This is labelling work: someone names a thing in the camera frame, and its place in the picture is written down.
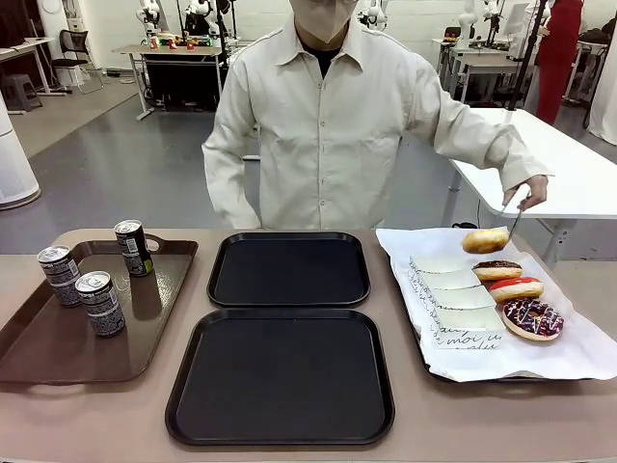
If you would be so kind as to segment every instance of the person's right arm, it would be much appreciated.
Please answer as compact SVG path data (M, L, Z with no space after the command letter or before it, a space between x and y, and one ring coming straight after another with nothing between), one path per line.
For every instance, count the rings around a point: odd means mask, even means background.
M247 70L242 61L228 73L212 134L203 144L205 179L214 210L235 229L261 227L244 190L247 138L255 126Z

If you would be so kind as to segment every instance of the can lid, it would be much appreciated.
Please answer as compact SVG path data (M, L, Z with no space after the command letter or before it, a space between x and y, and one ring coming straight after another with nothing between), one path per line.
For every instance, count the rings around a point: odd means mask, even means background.
M41 263L55 262L68 255L68 252L68 246L49 246L39 252L37 259Z
M111 279L107 272L90 272L75 282L75 288L80 292L94 292L107 285Z
M142 226L139 220L122 220L114 227L116 233L131 233L138 230Z

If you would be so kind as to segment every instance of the office chair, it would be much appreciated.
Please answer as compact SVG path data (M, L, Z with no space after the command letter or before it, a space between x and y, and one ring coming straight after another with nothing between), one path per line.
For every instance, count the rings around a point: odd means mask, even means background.
M88 57L88 59L81 60L79 59L78 55L75 55L76 59L70 59L70 58L65 57L65 58L60 58L60 59L51 61L51 66L53 68L68 69L68 72L71 72L71 71L74 72L75 82L77 83L77 88L79 89L79 92L81 92L83 95L91 94L92 92L96 92L97 90L101 90L103 88L103 79L100 75L100 72L96 68L94 68L92 58L90 57L90 53L88 52L88 48L86 47L87 37L88 37L88 31L86 32L71 32L67 30L61 31L60 32L60 48L62 50L62 54L65 55L68 51L71 51L75 54L82 53L82 54L85 54ZM98 81L100 82L100 87L84 92L84 90L82 89L82 86L79 85L80 79L79 79L79 75L77 74L77 70L75 69L76 67L82 66L82 65L92 65L94 69L94 73L96 74L96 77L98 77Z

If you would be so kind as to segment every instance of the face mask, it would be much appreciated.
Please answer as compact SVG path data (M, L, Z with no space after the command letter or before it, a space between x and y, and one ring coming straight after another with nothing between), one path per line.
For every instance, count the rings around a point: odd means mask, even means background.
M330 43L351 18L358 0L289 0L296 20L312 36Z

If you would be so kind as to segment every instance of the floor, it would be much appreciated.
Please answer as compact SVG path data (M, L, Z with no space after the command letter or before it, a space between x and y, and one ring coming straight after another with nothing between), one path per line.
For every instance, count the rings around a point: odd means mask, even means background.
M110 228L129 217L152 228L222 226L205 189L201 155L213 116L157 112L139 123L135 116L140 112L139 98L132 97L31 158L42 196L22 208L0 212L0 254L34 254L63 232ZM586 133L581 119L580 110L564 108L557 125L617 161L617 148ZM38 136L46 136L48 128L43 125ZM256 142L251 151L257 152ZM255 207L258 169L256 162L247 164L247 192ZM395 172L387 226L438 226L451 179L449 163L408 138ZM455 221L475 222L477 208L478 200L464 187ZM480 209L479 215L486 224L489 212ZM550 238L535 221L523 220L519 233L539 254ZM616 235L617 222L581 222L564 258L617 260Z
M104 78L104 82L103 89L88 95L73 89L72 95L41 96L41 108L22 116L11 116L26 155L38 154L137 93L134 84L121 84L119 79L113 78ZM84 88L88 90L96 84L97 81L88 82Z

